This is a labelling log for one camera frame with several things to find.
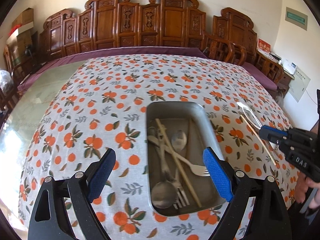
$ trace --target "paper sheet on wall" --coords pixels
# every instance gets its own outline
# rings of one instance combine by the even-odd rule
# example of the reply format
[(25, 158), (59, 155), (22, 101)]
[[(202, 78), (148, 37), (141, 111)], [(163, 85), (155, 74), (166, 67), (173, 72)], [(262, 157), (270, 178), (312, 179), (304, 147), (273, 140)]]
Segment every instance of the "paper sheet on wall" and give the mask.
[(297, 67), (294, 74), (294, 80), (289, 83), (289, 93), (297, 102), (299, 102), (309, 82), (310, 78), (299, 67)]

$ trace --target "silver bolt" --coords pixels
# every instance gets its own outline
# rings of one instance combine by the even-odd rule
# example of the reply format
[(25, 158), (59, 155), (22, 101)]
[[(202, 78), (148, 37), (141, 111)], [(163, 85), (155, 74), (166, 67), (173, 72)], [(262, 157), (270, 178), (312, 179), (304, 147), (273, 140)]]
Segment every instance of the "silver bolt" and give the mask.
[(236, 175), (237, 175), (239, 178), (244, 177), (243, 171), (237, 171), (237, 172), (236, 172)]
[(75, 177), (77, 179), (81, 178), (83, 176), (83, 172), (82, 171), (78, 171), (76, 174), (75, 174)]
[(275, 178), (272, 177), (272, 176), (268, 176), (268, 180), (269, 180), (270, 182), (275, 182)]
[(44, 182), (50, 182), (52, 180), (51, 176), (45, 177)]

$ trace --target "blue gripper pad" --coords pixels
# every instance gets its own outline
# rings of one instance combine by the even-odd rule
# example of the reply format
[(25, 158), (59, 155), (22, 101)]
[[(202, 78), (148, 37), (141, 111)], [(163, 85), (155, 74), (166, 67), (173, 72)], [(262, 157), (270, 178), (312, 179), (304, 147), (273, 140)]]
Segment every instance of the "blue gripper pad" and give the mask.
[(213, 150), (206, 148), (203, 151), (203, 162), (209, 171), (210, 177), (220, 195), (230, 202), (233, 198), (231, 191), (231, 181), (219, 164), (219, 159)]
[(87, 199), (89, 203), (98, 198), (108, 180), (110, 173), (116, 163), (116, 153), (113, 149), (109, 148), (103, 155), (99, 162), (94, 174), (90, 174), (91, 179), (88, 183)]

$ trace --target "human hand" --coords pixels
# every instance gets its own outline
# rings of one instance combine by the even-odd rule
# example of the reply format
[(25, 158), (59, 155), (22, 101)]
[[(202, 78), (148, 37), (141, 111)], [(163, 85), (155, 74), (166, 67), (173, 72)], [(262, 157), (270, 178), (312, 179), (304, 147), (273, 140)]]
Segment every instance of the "human hand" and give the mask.
[[(306, 192), (308, 188), (320, 189), (320, 183), (315, 183), (312, 179), (308, 178), (302, 172), (297, 179), (297, 185), (294, 190), (294, 198), (297, 203), (303, 203), (306, 199)], [(317, 191), (315, 197), (311, 200), (309, 208), (315, 209), (320, 206), (320, 190)]]

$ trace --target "wooden armrest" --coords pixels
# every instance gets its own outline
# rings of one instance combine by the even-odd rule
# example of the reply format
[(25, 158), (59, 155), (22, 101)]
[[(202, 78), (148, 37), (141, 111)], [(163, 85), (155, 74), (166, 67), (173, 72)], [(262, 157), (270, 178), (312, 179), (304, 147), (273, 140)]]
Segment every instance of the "wooden armrest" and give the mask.
[(239, 45), (239, 44), (233, 44), (233, 45), (234, 45), (235, 48), (237, 48), (237, 49), (240, 51), (240, 53), (241, 53), (241, 56), (240, 56), (240, 59), (239, 59), (237, 65), (242, 66), (243, 63), (245, 62), (245, 60), (247, 59), (247, 50), (246, 50), (246, 48), (245, 48), (244, 46), (241, 46), (241, 45)]
[(255, 67), (258, 68), (265, 76), (270, 78), (275, 84), (284, 76), (283, 67), (257, 51), (257, 59), (255, 60)]
[(203, 33), (203, 52), (209, 49), (209, 59), (232, 63), (235, 47), (232, 42), (219, 37)]

